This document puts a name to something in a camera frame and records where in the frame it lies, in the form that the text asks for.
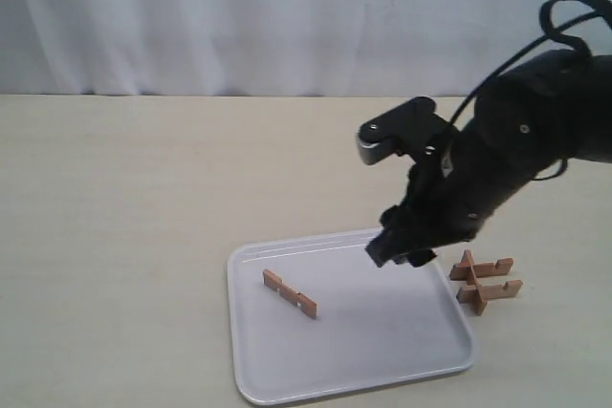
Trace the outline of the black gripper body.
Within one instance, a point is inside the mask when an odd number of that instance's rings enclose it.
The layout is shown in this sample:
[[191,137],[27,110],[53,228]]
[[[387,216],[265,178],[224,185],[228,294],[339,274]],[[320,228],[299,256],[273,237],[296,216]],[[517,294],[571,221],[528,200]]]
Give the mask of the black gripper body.
[[536,174],[466,130],[410,168],[405,196],[383,214],[381,233],[397,238],[402,260],[412,250],[470,241]]

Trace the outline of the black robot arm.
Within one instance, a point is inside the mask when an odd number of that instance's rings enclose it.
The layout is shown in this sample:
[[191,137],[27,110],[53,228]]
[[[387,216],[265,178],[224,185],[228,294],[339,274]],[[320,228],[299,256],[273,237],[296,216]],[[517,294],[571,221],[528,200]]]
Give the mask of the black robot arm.
[[571,159],[611,160],[611,59],[549,51],[496,77],[472,119],[454,127],[429,97],[365,122],[361,159],[409,156],[404,197],[366,247],[373,262],[420,267],[438,247],[471,241],[537,175]]

